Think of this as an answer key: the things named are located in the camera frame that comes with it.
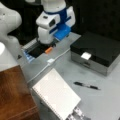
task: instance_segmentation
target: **black pen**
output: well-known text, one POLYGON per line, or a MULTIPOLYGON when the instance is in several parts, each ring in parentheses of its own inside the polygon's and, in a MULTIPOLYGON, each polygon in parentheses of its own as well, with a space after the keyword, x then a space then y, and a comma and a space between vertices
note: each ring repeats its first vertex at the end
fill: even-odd
POLYGON ((87 87, 87 88, 91 88, 91 89, 95 89, 95 90, 100 90, 98 87, 96 86, 92 86, 92 85, 87 85, 87 84, 84 84, 84 83, 80 83, 80 82, 74 82, 75 85, 79 85, 79 86, 82 86, 82 87, 87 87))

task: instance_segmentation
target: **white table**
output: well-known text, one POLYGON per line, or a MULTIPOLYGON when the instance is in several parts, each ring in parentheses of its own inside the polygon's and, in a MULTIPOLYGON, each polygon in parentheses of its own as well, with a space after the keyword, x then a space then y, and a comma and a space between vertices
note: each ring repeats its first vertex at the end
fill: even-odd
MULTIPOLYGON (((61 41, 56 48, 49 54, 42 54, 32 63, 25 65, 23 73, 27 82, 36 76, 47 64, 50 58, 56 58, 66 51, 70 44, 80 36, 71 33, 68 38, 61 41)), ((52 67, 54 67, 64 80, 72 87, 72 89, 81 97, 80 109, 83 113, 90 117, 91 120, 118 120, 120 117, 120 64, 105 77, 97 72, 81 66, 71 60, 70 52, 57 60, 46 69, 42 74, 29 83, 30 88, 52 67), (93 90, 85 87, 76 86, 73 82, 83 82, 98 86, 101 90, 93 90)), ((33 95, 38 107, 40 107, 39 99, 33 95)), ((42 120, 56 120, 52 112, 45 107, 40 107, 42 120)))

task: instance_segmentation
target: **wooden table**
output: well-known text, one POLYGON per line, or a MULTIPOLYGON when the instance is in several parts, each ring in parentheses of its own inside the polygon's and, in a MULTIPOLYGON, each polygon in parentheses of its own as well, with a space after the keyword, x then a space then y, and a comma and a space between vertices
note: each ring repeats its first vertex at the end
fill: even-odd
POLYGON ((0 72, 0 120, 40 120, 19 66, 0 72))

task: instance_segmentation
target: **box lid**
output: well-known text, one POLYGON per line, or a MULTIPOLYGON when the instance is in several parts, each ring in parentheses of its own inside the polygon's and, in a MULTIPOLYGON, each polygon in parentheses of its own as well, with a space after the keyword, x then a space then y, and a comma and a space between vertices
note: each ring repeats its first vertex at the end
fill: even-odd
POLYGON ((120 42, 94 33, 86 32, 71 46, 71 51, 79 55, 88 52, 91 60, 109 67, 120 53, 120 42))

